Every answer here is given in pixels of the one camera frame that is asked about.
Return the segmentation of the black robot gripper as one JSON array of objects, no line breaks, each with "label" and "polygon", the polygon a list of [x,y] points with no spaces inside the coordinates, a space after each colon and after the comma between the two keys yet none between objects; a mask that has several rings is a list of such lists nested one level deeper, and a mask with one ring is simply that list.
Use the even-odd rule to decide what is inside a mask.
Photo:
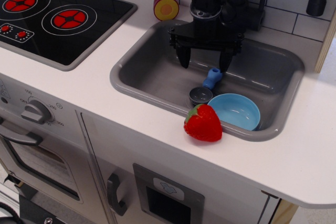
[{"label": "black robot gripper", "polygon": [[169,29],[170,45],[183,68],[188,68],[192,49],[218,51],[219,68],[226,72],[234,53],[240,50],[244,34],[225,27],[219,18],[197,19]]}]

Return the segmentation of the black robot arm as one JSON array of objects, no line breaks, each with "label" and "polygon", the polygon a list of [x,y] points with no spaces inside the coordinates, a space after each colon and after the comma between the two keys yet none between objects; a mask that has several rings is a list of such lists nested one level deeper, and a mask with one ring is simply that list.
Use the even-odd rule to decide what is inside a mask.
[{"label": "black robot arm", "polygon": [[227,71],[248,27],[243,16],[246,9],[246,0],[191,0],[193,21],[169,32],[181,66],[188,68],[194,48],[219,51],[219,69]]}]

